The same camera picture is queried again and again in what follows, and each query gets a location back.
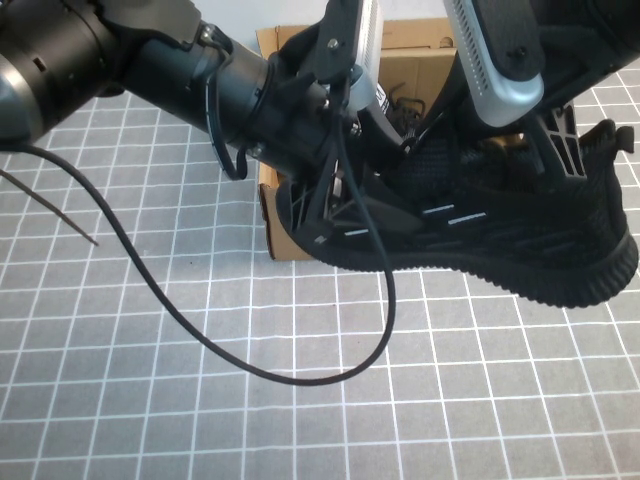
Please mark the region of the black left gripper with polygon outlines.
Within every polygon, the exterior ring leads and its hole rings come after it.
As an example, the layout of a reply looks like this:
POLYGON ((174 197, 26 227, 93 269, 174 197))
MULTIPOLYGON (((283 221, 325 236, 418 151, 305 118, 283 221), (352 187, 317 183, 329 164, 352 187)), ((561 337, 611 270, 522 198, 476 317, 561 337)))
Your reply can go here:
POLYGON ((329 150, 329 91, 313 72, 293 75, 282 64, 256 64, 249 81, 249 156, 294 178, 278 187, 278 217, 298 246, 345 246, 346 236, 369 233, 356 193, 379 232, 421 229, 415 209, 370 168, 352 167, 348 180, 338 149, 329 150))

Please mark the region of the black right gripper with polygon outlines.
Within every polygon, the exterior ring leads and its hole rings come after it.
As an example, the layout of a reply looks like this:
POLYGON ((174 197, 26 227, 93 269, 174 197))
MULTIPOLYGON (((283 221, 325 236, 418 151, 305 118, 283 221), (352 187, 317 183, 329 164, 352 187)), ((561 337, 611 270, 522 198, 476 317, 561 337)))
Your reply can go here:
POLYGON ((585 181, 575 108, 570 102, 611 74, 613 51, 546 49, 544 54, 546 64, 539 74, 515 81, 498 72, 488 53, 458 50, 424 118, 424 141, 507 136, 521 130, 522 123, 537 174, 546 173, 550 181, 585 181), (541 116, 541 126, 536 117, 526 117, 548 110, 541 116))

